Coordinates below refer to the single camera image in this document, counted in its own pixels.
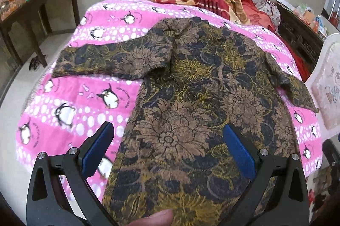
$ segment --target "shirt sleeve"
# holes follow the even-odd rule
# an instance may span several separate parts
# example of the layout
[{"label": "shirt sleeve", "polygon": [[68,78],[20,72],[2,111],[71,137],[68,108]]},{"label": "shirt sleeve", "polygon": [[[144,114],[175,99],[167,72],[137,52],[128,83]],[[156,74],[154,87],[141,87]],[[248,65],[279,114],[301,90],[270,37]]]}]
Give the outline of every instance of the shirt sleeve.
[{"label": "shirt sleeve", "polygon": [[281,70],[269,52],[264,52],[264,57],[270,72],[268,77],[272,85],[283,88],[294,106],[306,108],[314,113],[318,113],[319,109],[315,107],[306,85],[295,76]]},{"label": "shirt sleeve", "polygon": [[52,77],[106,74],[123,79],[169,72],[174,35],[168,24],[157,23],[143,37],[105,45],[67,47],[58,58]]}]

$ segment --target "pink blanket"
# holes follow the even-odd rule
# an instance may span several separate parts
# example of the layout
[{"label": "pink blanket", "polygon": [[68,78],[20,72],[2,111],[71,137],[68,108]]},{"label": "pink blanket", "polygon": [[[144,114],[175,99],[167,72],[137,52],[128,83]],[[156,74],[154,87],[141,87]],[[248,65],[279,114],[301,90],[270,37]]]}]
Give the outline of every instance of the pink blanket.
[{"label": "pink blanket", "polygon": [[[67,46],[122,42],[145,35],[163,18],[194,16],[208,20],[213,26],[225,26],[252,38],[260,48],[272,54],[283,71],[301,80],[293,57],[276,35],[261,26],[236,25],[210,11],[192,6],[157,4],[146,0],[106,0],[88,9]],[[95,175],[87,180],[101,200],[124,127],[135,106],[141,80],[121,80],[106,75],[51,79],[51,73],[52,69],[44,77],[40,90],[18,123],[18,160],[31,172],[39,152],[45,151],[50,156],[64,154],[71,147],[79,147],[104,121],[110,121],[115,128],[115,137]],[[292,106],[285,92],[278,91],[291,113],[305,176],[308,176],[320,167],[322,161],[316,115]],[[108,92],[116,97],[103,100],[102,95]],[[62,177],[62,183],[66,195],[72,199],[65,177]]]}]

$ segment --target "metal screw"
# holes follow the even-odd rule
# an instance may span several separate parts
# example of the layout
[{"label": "metal screw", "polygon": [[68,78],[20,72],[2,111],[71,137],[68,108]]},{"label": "metal screw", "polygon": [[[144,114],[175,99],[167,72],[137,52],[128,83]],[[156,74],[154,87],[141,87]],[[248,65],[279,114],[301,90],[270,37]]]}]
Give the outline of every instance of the metal screw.
[{"label": "metal screw", "polygon": [[266,150],[266,149],[260,149],[260,154],[261,154],[262,156],[267,156],[267,155],[268,155],[268,150]]},{"label": "metal screw", "polygon": [[38,154],[38,159],[43,159],[46,156],[45,152],[40,152]]},{"label": "metal screw", "polygon": [[77,147],[72,147],[69,151],[70,155],[74,155],[78,152],[78,148]]},{"label": "metal screw", "polygon": [[295,153],[292,154],[292,158],[293,158],[294,160],[296,160],[296,161],[299,159],[298,155],[295,154]]}]

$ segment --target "penguin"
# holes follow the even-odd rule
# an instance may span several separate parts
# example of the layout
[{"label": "penguin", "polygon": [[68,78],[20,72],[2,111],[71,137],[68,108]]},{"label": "penguin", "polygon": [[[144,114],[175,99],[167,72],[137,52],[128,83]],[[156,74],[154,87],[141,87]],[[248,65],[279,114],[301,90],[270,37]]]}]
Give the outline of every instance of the penguin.
[{"label": "penguin", "polygon": [[273,45],[273,47],[274,47],[276,50],[278,50],[278,51],[281,52],[280,48],[278,48],[275,44]]},{"label": "penguin", "polygon": [[165,9],[164,8],[158,8],[158,7],[152,7],[152,10],[159,14],[165,14]]},{"label": "penguin", "polygon": [[312,135],[317,136],[317,128],[314,125],[312,125]]},{"label": "penguin", "polygon": [[294,117],[299,123],[303,122],[302,117],[295,110],[294,110]]},{"label": "penguin", "polygon": [[290,66],[287,66],[287,69],[288,69],[288,71],[289,71],[291,74],[295,74],[295,73],[293,72],[293,69],[292,69],[292,67],[290,67]]},{"label": "penguin", "polygon": [[267,28],[262,27],[262,30],[266,32],[267,34],[270,34],[270,31]]},{"label": "penguin", "polygon": [[135,22],[135,17],[131,14],[131,11],[125,15],[121,20],[125,21],[127,24],[133,24]]},{"label": "penguin", "polygon": [[105,10],[113,10],[113,8],[116,6],[115,3],[105,3],[103,4],[103,7]]},{"label": "penguin", "polygon": [[87,18],[83,16],[79,24],[84,26],[86,23],[87,23]]},{"label": "penguin", "polygon": [[28,119],[28,122],[19,127],[20,138],[23,144],[28,144],[31,139],[31,128],[30,128],[31,118]]},{"label": "penguin", "polygon": [[318,170],[321,167],[321,160],[317,159],[317,165],[315,166],[315,170]]},{"label": "penguin", "polygon": [[185,7],[182,9],[182,11],[190,14],[190,11],[185,9]]},{"label": "penguin", "polygon": [[113,163],[109,160],[108,157],[103,157],[102,160],[100,161],[100,164],[97,168],[100,177],[108,179],[111,169],[112,169]]},{"label": "penguin", "polygon": [[72,128],[76,108],[67,106],[66,104],[66,102],[63,103],[55,110],[55,117],[57,118],[60,126],[62,126],[62,124],[65,124]]},{"label": "penguin", "polygon": [[103,34],[104,34],[104,31],[105,31],[105,29],[95,28],[90,32],[90,34],[91,34],[92,38],[94,38],[94,39],[101,39]]},{"label": "penguin", "polygon": [[206,14],[208,15],[209,14],[209,11],[207,11],[206,9],[203,9],[203,8],[198,8],[203,14]]},{"label": "penguin", "polygon": [[224,22],[222,22],[222,24],[226,27],[226,28],[228,28],[228,29],[232,29],[232,27],[229,25],[229,24],[227,24],[225,21]]},{"label": "penguin", "polygon": [[112,91],[111,84],[109,84],[109,88],[102,91],[102,94],[97,94],[98,97],[103,99],[106,108],[114,109],[118,107],[119,99],[117,95]]},{"label": "penguin", "polygon": [[259,37],[258,35],[255,35],[255,38],[257,38],[260,41],[263,41],[263,38]]},{"label": "penguin", "polygon": [[306,145],[305,145],[305,149],[303,150],[302,156],[305,156],[308,160],[312,157],[310,150],[307,148]]},{"label": "penguin", "polygon": [[53,89],[53,81],[52,79],[50,78],[46,85],[44,86],[44,92],[50,92],[51,90]]}]

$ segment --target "floral shirt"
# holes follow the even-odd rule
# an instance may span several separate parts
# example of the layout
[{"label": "floral shirt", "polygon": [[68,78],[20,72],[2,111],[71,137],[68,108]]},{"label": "floral shirt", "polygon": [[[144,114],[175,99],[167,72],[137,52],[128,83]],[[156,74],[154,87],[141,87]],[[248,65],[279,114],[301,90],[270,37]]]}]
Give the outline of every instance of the floral shirt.
[{"label": "floral shirt", "polygon": [[[143,78],[103,205],[126,225],[172,208],[175,226],[217,225],[246,188],[222,138],[233,123],[257,148],[299,152],[289,111],[316,111],[307,88],[250,38],[198,17],[164,19],[140,38],[68,47],[53,77]],[[265,206],[269,184],[259,210]]]}]

